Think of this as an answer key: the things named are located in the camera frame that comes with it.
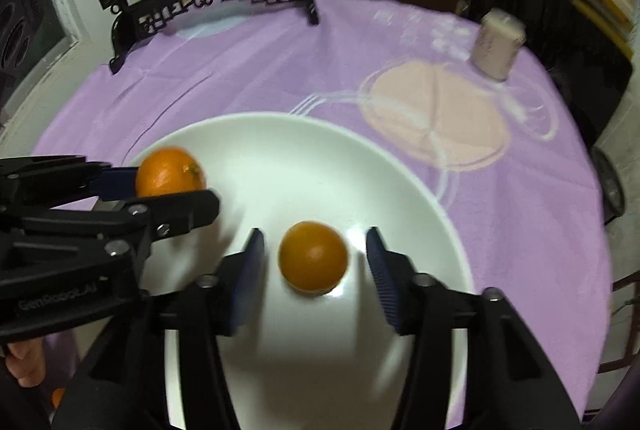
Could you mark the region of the person's left hand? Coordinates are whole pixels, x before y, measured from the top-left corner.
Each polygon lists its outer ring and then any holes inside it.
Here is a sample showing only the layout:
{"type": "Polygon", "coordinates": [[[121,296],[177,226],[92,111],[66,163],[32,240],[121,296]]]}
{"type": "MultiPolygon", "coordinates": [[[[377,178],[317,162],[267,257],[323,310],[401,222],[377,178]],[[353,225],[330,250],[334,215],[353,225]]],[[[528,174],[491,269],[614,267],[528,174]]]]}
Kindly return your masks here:
{"type": "Polygon", "coordinates": [[[8,344],[6,368],[23,388],[37,387],[46,377],[42,342],[42,338],[36,338],[8,344]]]}

